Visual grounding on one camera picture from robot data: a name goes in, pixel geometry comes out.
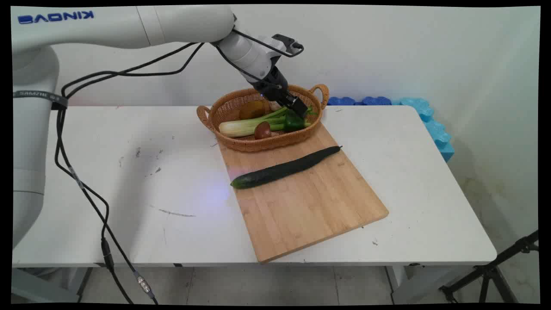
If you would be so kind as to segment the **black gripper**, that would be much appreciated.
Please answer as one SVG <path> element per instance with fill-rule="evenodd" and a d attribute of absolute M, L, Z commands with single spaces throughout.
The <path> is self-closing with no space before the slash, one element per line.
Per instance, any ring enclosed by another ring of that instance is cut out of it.
<path fill-rule="evenodd" d="M 306 118 L 308 106 L 291 93 L 288 93 L 288 82 L 276 65 L 269 73 L 257 82 L 257 91 L 268 101 L 277 102 L 292 110 L 300 118 Z"/>

